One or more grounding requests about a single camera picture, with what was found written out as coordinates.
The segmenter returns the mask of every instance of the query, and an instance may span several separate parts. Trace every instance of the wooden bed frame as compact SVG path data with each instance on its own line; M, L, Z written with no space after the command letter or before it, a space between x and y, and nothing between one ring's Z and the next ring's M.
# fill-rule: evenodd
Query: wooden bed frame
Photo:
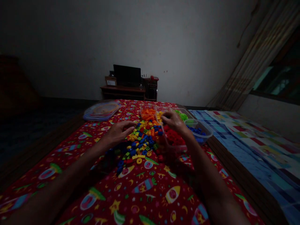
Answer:
M82 112L5 163L0 168L0 193L84 123ZM207 143L261 219L266 224L288 224L279 204L264 186L214 136L208 139Z

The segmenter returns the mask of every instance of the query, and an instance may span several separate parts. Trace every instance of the yellow ring piece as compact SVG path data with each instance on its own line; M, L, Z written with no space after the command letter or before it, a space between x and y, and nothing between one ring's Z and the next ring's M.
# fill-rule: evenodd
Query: yellow ring piece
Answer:
M137 159L137 164L138 164L138 165L142 164L142 162L143 162L143 160L142 160L141 158L138 158L138 159Z

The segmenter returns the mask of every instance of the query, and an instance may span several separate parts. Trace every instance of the hand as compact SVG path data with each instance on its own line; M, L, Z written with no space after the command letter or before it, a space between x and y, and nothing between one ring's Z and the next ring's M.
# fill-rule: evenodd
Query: hand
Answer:
M167 124L172 130L177 133L182 134L184 131L188 130L187 126L179 117L178 113L174 111L165 112L162 116L162 121Z
M136 127L136 123L133 121L123 121L115 123L107 131L107 133L100 139L96 145L106 145L107 149L110 149L121 141L123 141L129 134L133 132Z

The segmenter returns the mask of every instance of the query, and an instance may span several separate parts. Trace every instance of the window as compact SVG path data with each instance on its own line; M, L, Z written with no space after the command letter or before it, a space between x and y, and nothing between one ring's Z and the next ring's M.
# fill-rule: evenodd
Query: window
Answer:
M300 105L299 27L255 83L250 94Z

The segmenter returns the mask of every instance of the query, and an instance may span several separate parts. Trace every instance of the small box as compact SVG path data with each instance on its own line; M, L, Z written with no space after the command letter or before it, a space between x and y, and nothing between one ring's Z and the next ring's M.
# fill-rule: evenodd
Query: small box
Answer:
M106 85L117 86L117 79L115 77L105 77Z

